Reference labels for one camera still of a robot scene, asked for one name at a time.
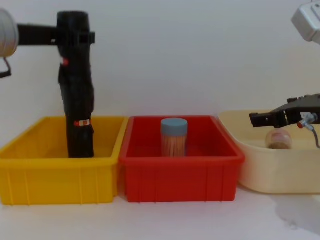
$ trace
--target white wall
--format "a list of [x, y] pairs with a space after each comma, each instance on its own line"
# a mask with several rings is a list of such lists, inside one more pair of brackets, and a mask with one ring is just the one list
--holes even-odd
[[[46, 25], [56, 24], [58, 11], [87, 11], [96, 32], [94, 114], [155, 115], [268, 109], [319, 93], [320, 46], [303, 41], [291, 24], [303, 3], [1, 0], [0, 6], [19, 23]], [[57, 49], [20, 47], [9, 60], [13, 76], [0, 80], [0, 145], [42, 116], [63, 114]]]

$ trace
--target toothpick container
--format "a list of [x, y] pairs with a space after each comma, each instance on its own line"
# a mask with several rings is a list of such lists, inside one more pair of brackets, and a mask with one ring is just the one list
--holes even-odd
[[161, 121], [161, 150], [163, 157], [186, 155], [188, 122], [182, 118], [166, 118]]

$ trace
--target red plastic bin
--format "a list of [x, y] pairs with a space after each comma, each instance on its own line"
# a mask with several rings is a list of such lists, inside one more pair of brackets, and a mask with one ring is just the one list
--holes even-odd
[[[186, 156], [161, 156], [161, 120], [188, 121]], [[128, 202], [233, 201], [245, 156], [212, 116], [135, 116], [120, 152]]]

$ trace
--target plastic storage bin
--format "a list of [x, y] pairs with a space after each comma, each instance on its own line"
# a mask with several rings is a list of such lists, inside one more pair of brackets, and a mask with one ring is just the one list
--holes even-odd
[[[284, 127], [292, 138], [292, 149], [265, 148], [265, 138], [273, 127], [253, 128], [249, 113], [227, 111], [219, 119], [246, 155], [239, 182], [254, 191], [268, 194], [320, 193], [320, 149], [307, 129]], [[320, 126], [313, 125], [320, 134]]]
[[0, 151], [5, 205], [110, 203], [128, 119], [93, 117], [94, 158], [68, 158], [66, 120], [46, 117]]
[[244, 155], [211, 116], [177, 116], [188, 121], [186, 156], [162, 157], [161, 120], [129, 120], [119, 161], [127, 200], [143, 202], [233, 201]]

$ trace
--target clear plastic jar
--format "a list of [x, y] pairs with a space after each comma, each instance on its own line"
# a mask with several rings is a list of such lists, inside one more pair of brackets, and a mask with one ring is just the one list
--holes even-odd
[[286, 130], [273, 129], [267, 134], [265, 145], [268, 149], [291, 149], [292, 139]]
[[166, 118], [161, 121], [161, 150], [163, 157], [186, 155], [188, 122], [182, 118]]

